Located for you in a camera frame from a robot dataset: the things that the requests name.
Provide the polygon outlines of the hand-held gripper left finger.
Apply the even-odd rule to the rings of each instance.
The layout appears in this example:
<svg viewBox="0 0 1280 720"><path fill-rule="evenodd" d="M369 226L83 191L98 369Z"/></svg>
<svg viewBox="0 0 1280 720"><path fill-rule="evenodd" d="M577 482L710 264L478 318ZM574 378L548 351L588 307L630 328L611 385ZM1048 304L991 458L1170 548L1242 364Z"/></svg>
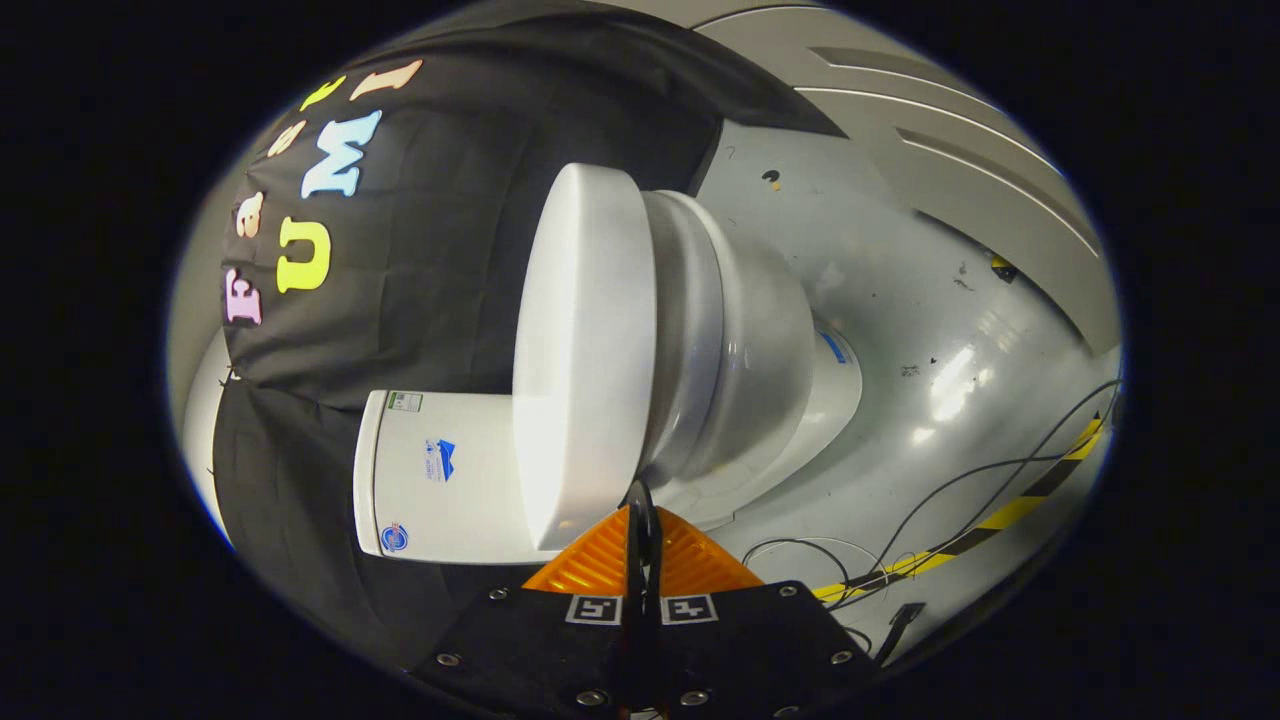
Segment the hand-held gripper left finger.
<svg viewBox="0 0 1280 720"><path fill-rule="evenodd" d="M625 719L641 707L643 520L621 507L522 585L480 591L410 671L508 719Z"/></svg>

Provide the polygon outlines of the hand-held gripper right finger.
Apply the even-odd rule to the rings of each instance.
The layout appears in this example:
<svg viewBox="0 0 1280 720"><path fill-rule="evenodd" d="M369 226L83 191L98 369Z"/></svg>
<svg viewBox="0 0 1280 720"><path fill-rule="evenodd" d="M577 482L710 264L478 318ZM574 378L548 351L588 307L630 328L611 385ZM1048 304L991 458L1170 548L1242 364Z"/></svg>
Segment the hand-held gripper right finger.
<svg viewBox="0 0 1280 720"><path fill-rule="evenodd" d="M645 703L663 719L815 719L881 666L801 582L764 582L657 509Z"/></svg>

